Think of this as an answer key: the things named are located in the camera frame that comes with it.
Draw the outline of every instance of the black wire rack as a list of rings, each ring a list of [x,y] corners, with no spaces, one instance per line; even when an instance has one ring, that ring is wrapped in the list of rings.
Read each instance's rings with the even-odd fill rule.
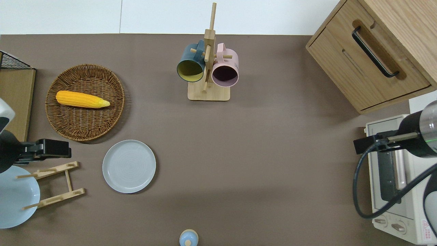
[[[34,68],[0,50],[0,69],[34,69]]]

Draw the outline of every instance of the warning label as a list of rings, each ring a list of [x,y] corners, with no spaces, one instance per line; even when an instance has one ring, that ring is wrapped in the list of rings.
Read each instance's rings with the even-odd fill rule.
[[[424,241],[430,241],[432,231],[431,231],[430,224],[428,224],[427,220],[422,220],[422,232],[423,232],[422,238],[424,239]]]

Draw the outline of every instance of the dark blue mug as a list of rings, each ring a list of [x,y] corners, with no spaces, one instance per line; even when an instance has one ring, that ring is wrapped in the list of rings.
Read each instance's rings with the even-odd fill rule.
[[[196,82],[202,79],[205,70],[203,52],[205,52],[203,39],[199,40],[197,44],[189,44],[185,47],[182,58],[176,67],[179,77],[188,82]]]

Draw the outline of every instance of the mug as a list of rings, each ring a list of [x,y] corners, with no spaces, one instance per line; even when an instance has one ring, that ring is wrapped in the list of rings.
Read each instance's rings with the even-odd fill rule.
[[[205,42],[203,39],[199,40],[197,44],[189,44],[182,53],[182,58],[178,63],[176,70],[179,77],[188,82],[199,81],[203,77],[205,70]]]
[[[224,59],[223,55],[232,55],[232,58]],[[238,55],[227,49],[224,43],[217,45],[217,58],[212,66],[211,78],[221,87],[231,87],[238,82]]]

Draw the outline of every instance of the pink mug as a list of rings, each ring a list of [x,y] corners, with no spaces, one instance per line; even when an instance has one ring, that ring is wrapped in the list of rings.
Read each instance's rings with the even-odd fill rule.
[[[223,55],[232,55],[231,59],[224,59]],[[214,60],[211,73],[212,81],[221,87],[231,87],[238,82],[238,55],[227,49],[224,43],[217,45],[217,58]]]

